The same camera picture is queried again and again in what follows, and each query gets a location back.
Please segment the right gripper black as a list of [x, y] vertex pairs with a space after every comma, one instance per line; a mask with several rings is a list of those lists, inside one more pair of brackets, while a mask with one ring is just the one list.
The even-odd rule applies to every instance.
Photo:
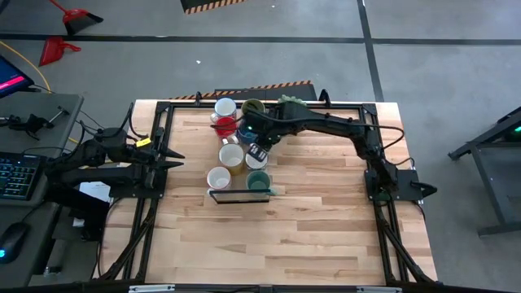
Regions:
[[285, 135], [272, 117], [260, 112], [248, 111], [243, 114], [243, 120], [247, 130], [255, 136], [254, 143], [266, 153], [269, 153]]

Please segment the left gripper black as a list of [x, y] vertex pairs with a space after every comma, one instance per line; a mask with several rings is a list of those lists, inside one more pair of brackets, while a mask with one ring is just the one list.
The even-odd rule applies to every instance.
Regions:
[[154, 190], [159, 185], [160, 170], [166, 171], [170, 168], [182, 166], [182, 162], [177, 161], [162, 161], [160, 162], [160, 154], [165, 157], [185, 159], [185, 156], [169, 149], [162, 147], [162, 140], [164, 138], [164, 128], [159, 127], [153, 131], [149, 136], [140, 135], [136, 142], [136, 147], [142, 152], [142, 164], [146, 166], [146, 176], [144, 179], [144, 186], [147, 189]]

